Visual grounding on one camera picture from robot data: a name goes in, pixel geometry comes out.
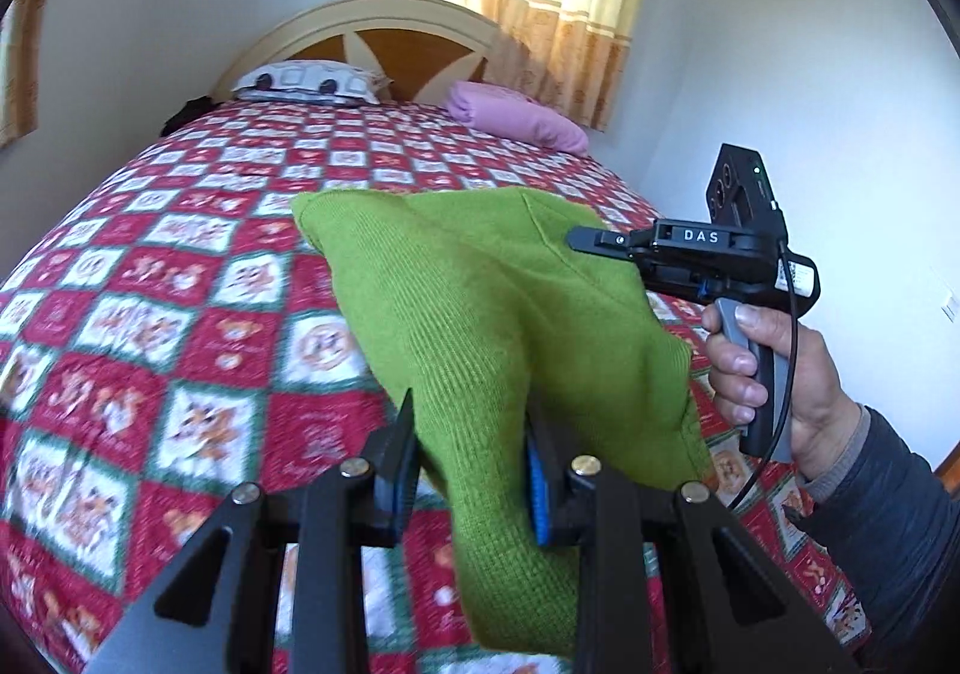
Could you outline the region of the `dark grey sleeve forearm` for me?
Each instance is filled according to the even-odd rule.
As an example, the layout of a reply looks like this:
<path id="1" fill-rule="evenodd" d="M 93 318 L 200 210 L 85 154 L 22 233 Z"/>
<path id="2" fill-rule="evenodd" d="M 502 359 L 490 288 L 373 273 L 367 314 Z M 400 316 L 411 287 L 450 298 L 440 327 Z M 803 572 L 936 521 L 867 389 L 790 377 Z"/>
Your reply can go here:
<path id="1" fill-rule="evenodd" d="M 850 580 L 872 627 L 867 660 L 944 672 L 958 658 L 958 502 L 880 412 L 864 408 L 843 453 L 804 482 L 794 520 Z"/>

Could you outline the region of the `person's right hand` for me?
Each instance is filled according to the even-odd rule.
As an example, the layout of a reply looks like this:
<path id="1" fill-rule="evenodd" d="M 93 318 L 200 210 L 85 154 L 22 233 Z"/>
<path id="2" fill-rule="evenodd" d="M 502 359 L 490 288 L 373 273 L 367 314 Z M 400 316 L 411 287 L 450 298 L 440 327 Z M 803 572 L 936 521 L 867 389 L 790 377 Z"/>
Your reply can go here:
<path id="1" fill-rule="evenodd" d="M 727 424 L 747 426 L 766 403 L 757 360 L 722 334 L 715 305 L 704 310 L 701 323 L 709 332 L 706 357 L 715 408 Z M 805 326 L 793 329 L 789 314 L 752 305 L 737 307 L 736 323 L 748 339 L 779 355 L 791 357 L 794 341 L 799 341 L 791 403 L 793 459 L 804 479 L 820 479 L 841 459 L 861 422 L 861 408 L 841 388 L 822 334 Z"/>

